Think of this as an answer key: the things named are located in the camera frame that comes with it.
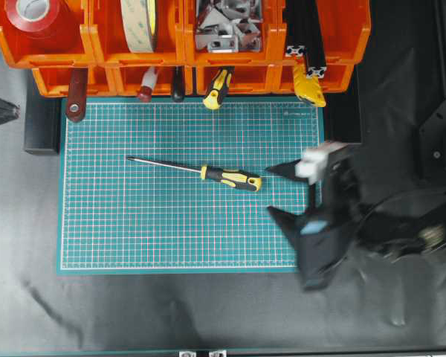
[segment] screw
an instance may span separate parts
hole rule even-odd
[[[77,112],[78,110],[80,110],[80,106],[78,106],[76,103],[75,103],[75,104],[71,104],[71,105],[69,106],[69,111],[70,111],[70,112],[75,113],[75,112]]]

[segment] cutting mat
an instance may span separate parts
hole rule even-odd
[[[322,112],[285,97],[143,104],[90,98],[78,124],[62,119],[61,274],[293,271],[294,251],[266,207],[305,209],[305,186],[264,168],[322,140]],[[239,168],[258,193],[127,155]]]

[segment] black tool handle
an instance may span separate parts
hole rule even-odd
[[[183,102],[185,99],[185,78],[184,67],[174,67],[172,77],[172,100],[176,103]]]

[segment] orange storage bin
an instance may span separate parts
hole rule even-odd
[[[34,68],[33,77],[39,93],[45,97],[67,97],[72,68]],[[109,68],[90,66],[88,96],[115,96],[114,74]]]
[[[127,47],[120,1],[89,0],[89,34],[100,65],[184,64],[184,0],[156,0],[155,3],[158,6],[157,50],[152,54],[133,54]]]
[[[66,2],[80,26],[80,38],[76,45],[65,53],[54,53],[40,48],[32,39],[15,28],[5,13],[5,0],[0,0],[0,48],[10,67],[86,67],[96,62],[88,33],[88,0]]]
[[[284,42],[279,41],[277,0],[262,1],[262,50],[235,54],[211,54],[195,48],[196,1],[185,0],[185,60],[187,65],[270,65],[282,57]]]
[[[218,67],[198,67],[196,69],[197,94],[205,95]],[[230,94],[267,94],[274,81],[274,68],[236,66],[231,77]]]
[[[112,68],[116,82],[117,94],[123,96],[136,96],[142,83],[142,76],[149,67],[121,67]],[[158,69],[157,83],[152,95],[170,95],[172,85],[173,67]],[[193,73],[191,68],[184,69],[185,94],[193,93]]]
[[[279,0],[279,31],[282,36],[287,31],[282,17],[285,2]],[[317,0],[317,7],[327,64],[360,63],[372,28],[370,0]],[[291,57],[282,60],[285,65],[295,62]]]
[[[292,65],[277,65],[274,67],[274,81],[271,91],[275,94],[294,93],[294,78]],[[320,80],[325,93],[340,93],[346,91],[352,78],[354,65],[327,65],[326,75]]]

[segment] tape roll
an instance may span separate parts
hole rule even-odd
[[[120,0],[129,51],[152,53],[157,47],[157,0]]]
[[[5,0],[11,24],[49,50],[72,48],[80,37],[79,25],[64,0]]]

